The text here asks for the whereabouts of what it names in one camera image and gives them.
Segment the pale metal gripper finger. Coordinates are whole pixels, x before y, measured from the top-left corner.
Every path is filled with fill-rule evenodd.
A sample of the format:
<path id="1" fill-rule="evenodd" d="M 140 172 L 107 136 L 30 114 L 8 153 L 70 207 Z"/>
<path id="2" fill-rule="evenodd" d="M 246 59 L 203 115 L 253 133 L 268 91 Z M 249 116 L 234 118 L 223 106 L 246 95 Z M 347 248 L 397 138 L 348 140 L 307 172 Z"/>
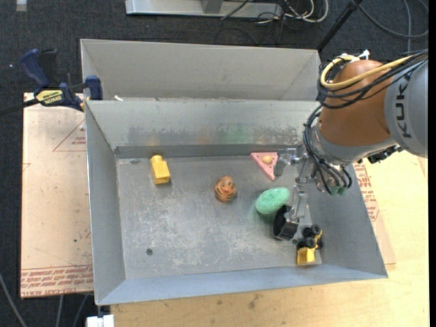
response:
<path id="1" fill-rule="evenodd" d="M 309 210 L 309 192 L 305 186 L 300 187 L 299 217 L 305 218 Z"/>
<path id="2" fill-rule="evenodd" d="M 292 197 L 290 198 L 289 219 L 294 223 L 298 223 L 299 221 L 298 204 L 300 200 L 300 192 L 300 186 L 293 186 Z"/>

